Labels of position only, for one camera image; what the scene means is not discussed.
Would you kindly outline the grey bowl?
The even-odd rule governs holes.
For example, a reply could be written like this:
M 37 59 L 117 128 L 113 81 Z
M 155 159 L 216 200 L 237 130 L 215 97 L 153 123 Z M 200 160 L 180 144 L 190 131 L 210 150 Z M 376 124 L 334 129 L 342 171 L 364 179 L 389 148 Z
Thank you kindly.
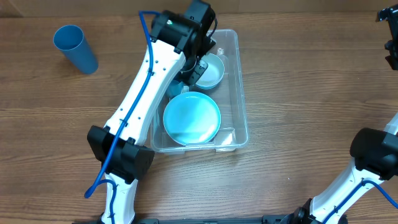
M 215 54 L 205 55 L 201 58 L 201 61 L 206 62 L 208 67 L 197 82 L 219 84 L 224 76 L 223 61 Z

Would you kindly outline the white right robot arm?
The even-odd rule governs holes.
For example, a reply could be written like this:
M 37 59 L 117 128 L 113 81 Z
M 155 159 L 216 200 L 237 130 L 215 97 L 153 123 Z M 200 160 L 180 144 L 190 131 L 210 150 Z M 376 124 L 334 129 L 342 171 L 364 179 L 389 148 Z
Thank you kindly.
M 349 153 L 348 166 L 326 190 L 286 215 L 281 223 L 347 223 L 345 211 L 372 188 L 378 189 L 393 207 L 397 207 L 397 202 L 381 187 L 383 182 L 397 175 L 397 116 L 382 131 L 361 129 Z

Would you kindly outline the light blue plate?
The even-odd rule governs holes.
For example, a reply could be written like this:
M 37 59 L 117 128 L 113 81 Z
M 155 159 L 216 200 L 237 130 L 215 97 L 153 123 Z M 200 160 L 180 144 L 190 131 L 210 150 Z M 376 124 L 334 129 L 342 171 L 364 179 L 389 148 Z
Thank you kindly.
M 208 95 L 189 91 L 169 101 L 163 124 L 171 139 L 183 146 L 206 143 L 220 129 L 221 111 Z

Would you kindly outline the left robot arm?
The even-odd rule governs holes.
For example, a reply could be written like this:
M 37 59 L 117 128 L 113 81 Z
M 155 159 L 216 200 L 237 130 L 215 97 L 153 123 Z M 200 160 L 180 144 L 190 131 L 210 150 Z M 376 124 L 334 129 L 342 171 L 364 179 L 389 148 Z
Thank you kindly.
M 205 71 L 200 59 L 216 44 L 216 14 L 207 2 L 192 1 L 183 14 L 152 11 L 149 26 L 147 13 L 139 11 L 147 42 L 141 67 L 112 117 L 87 134 L 101 169 L 85 198 L 106 184 L 106 206 L 98 223 L 133 223 L 137 183 L 155 155 L 144 145 L 152 118 L 172 80 L 186 85 L 198 81 Z

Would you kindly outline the light blue bowl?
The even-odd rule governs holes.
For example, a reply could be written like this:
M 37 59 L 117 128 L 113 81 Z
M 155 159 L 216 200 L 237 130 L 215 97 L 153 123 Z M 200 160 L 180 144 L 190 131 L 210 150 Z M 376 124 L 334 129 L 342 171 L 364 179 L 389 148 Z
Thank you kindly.
M 210 89 L 216 88 L 218 86 L 218 83 L 199 83 L 199 82 L 197 82 L 195 84 L 195 86 L 202 90 L 210 90 Z

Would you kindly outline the blue cup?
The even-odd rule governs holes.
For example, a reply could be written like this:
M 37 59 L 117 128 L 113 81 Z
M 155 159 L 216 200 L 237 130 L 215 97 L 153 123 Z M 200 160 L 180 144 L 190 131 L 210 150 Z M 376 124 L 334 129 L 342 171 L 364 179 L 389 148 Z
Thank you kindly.
M 169 98 L 174 98 L 177 95 L 181 94 L 183 87 L 183 82 L 172 80 L 165 93 Z
M 92 74 L 97 71 L 98 61 L 80 27 L 66 25 L 59 28 L 53 36 L 53 44 L 80 72 Z

